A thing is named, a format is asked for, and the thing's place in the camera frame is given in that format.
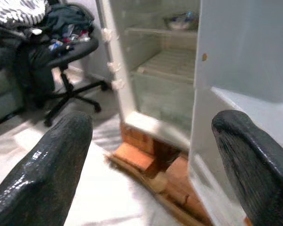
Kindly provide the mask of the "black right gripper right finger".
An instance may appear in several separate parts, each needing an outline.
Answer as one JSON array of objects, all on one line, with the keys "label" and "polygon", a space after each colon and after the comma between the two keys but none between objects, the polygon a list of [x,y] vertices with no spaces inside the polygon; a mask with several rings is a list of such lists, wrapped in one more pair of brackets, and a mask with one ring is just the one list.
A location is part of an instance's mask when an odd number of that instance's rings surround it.
[{"label": "black right gripper right finger", "polygon": [[283,226],[283,148],[244,112],[211,122],[227,178],[254,226]]}]

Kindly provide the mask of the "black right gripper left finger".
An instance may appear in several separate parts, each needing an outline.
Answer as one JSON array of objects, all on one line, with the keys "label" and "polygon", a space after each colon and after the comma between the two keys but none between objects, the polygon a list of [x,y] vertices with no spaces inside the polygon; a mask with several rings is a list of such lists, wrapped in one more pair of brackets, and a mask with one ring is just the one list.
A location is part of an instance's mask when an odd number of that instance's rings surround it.
[{"label": "black right gripper left finger", "polygon": [[48,130],[0,183],[0,226],[62,226],[92,141],[90,115],[72,112]]}]

